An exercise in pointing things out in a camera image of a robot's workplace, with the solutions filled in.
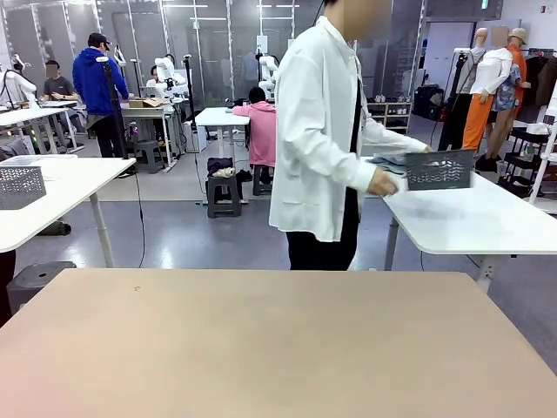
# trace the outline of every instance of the gray stool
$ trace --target gray stool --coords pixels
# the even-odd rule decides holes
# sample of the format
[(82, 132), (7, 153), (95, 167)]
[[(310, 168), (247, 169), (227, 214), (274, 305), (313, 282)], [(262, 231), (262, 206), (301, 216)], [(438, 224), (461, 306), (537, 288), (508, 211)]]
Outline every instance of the gray stool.
[(11, 314), (15, 314), (20, 307), (33, 299), (62, 270), (76, 267), (71, 261), (53, 261), (24, 268), (6, 287)]
[(261, 170), (266, 165), (255, 165), (253, 167), (253, 196), (260, 196), (263, 193), (272, 192), (272, 182), (269, 185), (261, 183)]
[[(158, 160), (155, 157), (155, 151), (158, 152)], [(147, 159), (147, 163), (142, 163), (138, 160), (138, 170), (146, 167), (149, 174), (156, 174), (164, 168), (163, 154), (158, 147), (157, 141), (134, 142), (133, 158), (138, 158), (138, 152), (141, 152), (141, 156)]]
[[(215, 203), (215, 191), (217, 187), (222, 185), (230, 191), (231, 203)], [(240, 216), (242, 214), (242, 202), (238, 194), (236, 175), (228, 179), (209, 176), (207, 181), (207, 204), (207, 216), (209, 218), (217, 218), (217, 216), (223, 215)]]

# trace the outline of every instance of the mannequin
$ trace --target mannequin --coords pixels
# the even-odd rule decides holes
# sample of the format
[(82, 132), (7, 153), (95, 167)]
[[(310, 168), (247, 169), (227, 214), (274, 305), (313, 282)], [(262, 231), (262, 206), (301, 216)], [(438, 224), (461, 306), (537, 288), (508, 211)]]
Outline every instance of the mannequin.
[(445, 151), (449, 146), (453, 150), (462, 148), (462, 137), (464, 128), (466, 127), (466, 117), (472, 102), (470, 90), (476, 81), (476, 71), (478, 63), (486, 54), (486, 39), (488, 30), (480, 28), (474, 36), (475, 46), (466, 56), (466, 62), (462, 66), (460, 78), (458, 80), (456, 92), (451, 92), (448, 99), (449, 112), (447, 120), (443, 124), (443, 132), (441, 133), (439, 151)]
[(513, 67), (518, 67), (520, 79), (514, 83), (516, 85), (514, 107), (504, 111), (498, 111), (495, 128), (491, 132), (487, 140), (487, 152), (485, 162), (483, 158), (479, 161), (480, 167), (489, 171), (497, 171), (496, 162), (499, 157), (500, 148), (508, 137), (509, 132), (513, 129), (513, 123), (520, 107), (522, 106), (522, 98), (524, 97), (524, 89), (531, 87), (526, 81), (527, 64), (526, 59), (522, 56), (520, 47), (526, 44), (527, 32), (525, 29), (517, 28), (511, 31), (508, 38), (508, 50), (513, 55)]
[(464, 130), (464, 149), (477, 151), (480, 147), (494, 94), (509, 76), (512, 65), (513, 55), (507, 48), (487, 52), (478, 64), (476, 81), (470, 90), (473, 97)]

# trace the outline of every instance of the gray plastic basket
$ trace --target gray plastic basket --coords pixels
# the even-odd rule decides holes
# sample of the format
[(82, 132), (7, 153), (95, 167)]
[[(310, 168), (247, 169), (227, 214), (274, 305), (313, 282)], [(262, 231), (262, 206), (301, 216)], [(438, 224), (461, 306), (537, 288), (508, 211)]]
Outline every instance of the gray plastic basket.
[(41, 167), (0, 166), (0, 210), (17, 210), (46, 194)]
[(410, 153), (406, 155), (408, 190), (471, 187), (473, 151)]

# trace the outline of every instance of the glass wall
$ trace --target glass wall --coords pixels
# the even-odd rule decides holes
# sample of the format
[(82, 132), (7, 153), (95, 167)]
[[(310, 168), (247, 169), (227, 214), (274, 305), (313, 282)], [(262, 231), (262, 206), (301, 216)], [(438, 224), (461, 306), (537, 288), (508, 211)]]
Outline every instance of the glass wall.
[[(257, 36), (267, 36), (269, 54), (281, 61), (289, 40), (313, 25), (321, 5), (321, 0), (30, 1), (5, 0), (6, 31), (10, 53), (30, 64), (25, 74), (40, 91), (45, 60), (56, 59), (70, 78), (72, 60), (87, 46), (89, 33), (100, 30), (124, 53), (122, 71), (136, 94), (151, 77), (155, 58), (171, 53), (182, 71), (184, 56), (191, 56), (196, 106), (246, 98), (258, 85)], [(394, 0), (388, 42), (358, 42), (368, 97), (408, 93), (421, 5)]]

